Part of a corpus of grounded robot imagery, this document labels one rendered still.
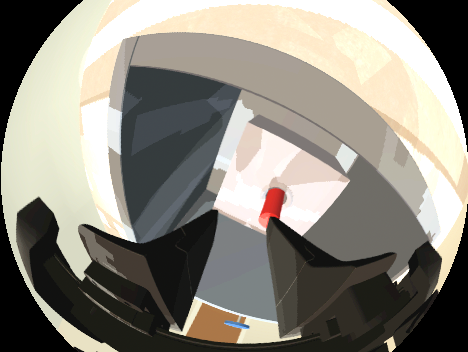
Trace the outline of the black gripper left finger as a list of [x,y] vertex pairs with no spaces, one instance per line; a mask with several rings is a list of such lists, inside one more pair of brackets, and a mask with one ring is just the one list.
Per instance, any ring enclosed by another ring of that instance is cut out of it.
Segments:
[[218,209],[210,209],[144,244],[89,224],[78,225],[78,234],[92,261],[148,289],[170,329],[182,333],[213,246],[217,220]]

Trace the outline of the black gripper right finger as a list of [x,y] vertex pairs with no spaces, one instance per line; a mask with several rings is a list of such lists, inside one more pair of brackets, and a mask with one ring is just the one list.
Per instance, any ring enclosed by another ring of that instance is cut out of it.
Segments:
[[390,252],[340,261],[277,216],[267,219],[266,237],[281,338],[300,336],[299,329],[323,313],[344,289],[388,272],[398,256]]

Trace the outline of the red peg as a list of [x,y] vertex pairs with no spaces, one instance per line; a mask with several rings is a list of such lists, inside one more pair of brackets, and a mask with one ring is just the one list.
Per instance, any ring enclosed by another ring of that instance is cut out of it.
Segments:
[[277,216],[281,220],[283,199],[285,199],[285,191],[281,188],[271,189],[267,192],[265,204],[263,204],[261,216],[259,216],[259,223],[263,228],[266,228],[269,216]]

